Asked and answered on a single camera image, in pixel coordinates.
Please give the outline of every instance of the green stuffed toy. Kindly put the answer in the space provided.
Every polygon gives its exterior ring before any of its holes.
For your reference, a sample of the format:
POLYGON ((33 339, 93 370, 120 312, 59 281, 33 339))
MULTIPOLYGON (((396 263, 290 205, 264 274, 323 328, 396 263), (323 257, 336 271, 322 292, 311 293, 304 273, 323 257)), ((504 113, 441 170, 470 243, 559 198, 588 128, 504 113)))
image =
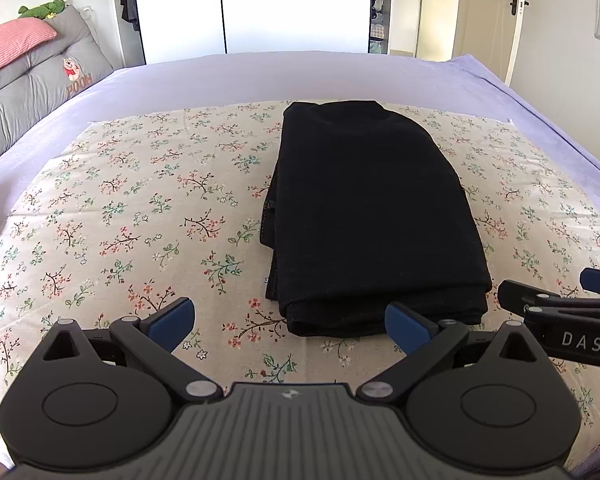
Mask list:
POLYGON ((56 14, 60 14, 64 10, 64 0, 53 0, 48 4, 42 4, 33 9, 28 9, 22 6, 18 9, 19 18, 39 18, 44 20, 45 18, 52 18, 56 14))

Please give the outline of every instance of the white door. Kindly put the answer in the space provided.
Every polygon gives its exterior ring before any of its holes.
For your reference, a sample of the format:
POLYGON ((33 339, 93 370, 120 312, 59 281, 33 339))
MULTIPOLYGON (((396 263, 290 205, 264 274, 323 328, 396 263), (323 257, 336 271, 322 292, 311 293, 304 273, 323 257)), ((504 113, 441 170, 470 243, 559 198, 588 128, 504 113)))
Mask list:
POLYGON ((430 61, 451 59, 457 18, 458 0, 422 0, 416 57, 430 61))
POLYGON ((454 55, 471 54, 508 85, 524 12, 525 0, 460 0, 454 55))

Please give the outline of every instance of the floral bedsheet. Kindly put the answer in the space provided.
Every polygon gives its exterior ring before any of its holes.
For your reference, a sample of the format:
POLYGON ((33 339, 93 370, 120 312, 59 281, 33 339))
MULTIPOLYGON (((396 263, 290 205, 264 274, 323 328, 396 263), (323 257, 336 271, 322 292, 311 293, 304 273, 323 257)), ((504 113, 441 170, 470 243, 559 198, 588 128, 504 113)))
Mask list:
MULTIPOLYGON (((295 337, 264 299, 271 252, 258 242, 259 219, 287 105, 95 123, 48 162, 0 237, 0 399, 59 317, 106 327, 178 296, 194 301, 196 325, 174 354, 225 387, 356 388, 402 357, 386 336, 295 337)), ((600 215, 540 149, 513 124, 384 106, 422 124, 461 177, 493 277, 483 329, 512 317, 494 296, 501 280, 584 294, 580 271, 600 267, 600 215)), ((360 231, 375 236, 382 227, 360 231)), ((600 443, 600 368, 555 366, 582 412, 574 463, 600 443)))

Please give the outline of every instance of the wardrobe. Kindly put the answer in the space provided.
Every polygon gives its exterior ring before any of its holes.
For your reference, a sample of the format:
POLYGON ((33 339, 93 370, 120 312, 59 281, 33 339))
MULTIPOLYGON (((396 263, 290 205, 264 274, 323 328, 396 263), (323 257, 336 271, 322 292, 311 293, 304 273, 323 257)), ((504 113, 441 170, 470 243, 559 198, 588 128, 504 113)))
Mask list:
POLYGON ((136 0, 147 63, 237 52, 368 52, 370 0, 136 0))

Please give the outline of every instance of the bed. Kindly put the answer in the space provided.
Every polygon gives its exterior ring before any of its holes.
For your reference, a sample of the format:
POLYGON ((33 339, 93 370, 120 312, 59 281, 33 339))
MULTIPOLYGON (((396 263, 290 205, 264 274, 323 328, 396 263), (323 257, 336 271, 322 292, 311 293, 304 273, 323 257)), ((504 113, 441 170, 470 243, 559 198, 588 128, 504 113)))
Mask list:
POLYGON ((0 69, 0 156, 40 119, 113 72, 74 6, 43 21, 56 36, 0 69))
MULTIPOLYGON (((580 270, 600 267, 600 164, 470 56, 285 52, 118 70, 0 158, 0 398, 59 316, 106 326, 180 295, 197 319, 175 354, 224 386, 355 388, 398 360, 385 336, 295 338, 264 300, 257 219, 282 111, 336 99, 377 100, 430 131, 461 177, 495 285, 584 294, 580 270)), ((488 300, 493 330, 509 314, 488 300)), ((582 412, 573 466, 600 444, 600 368, 555 365, 582 412)))

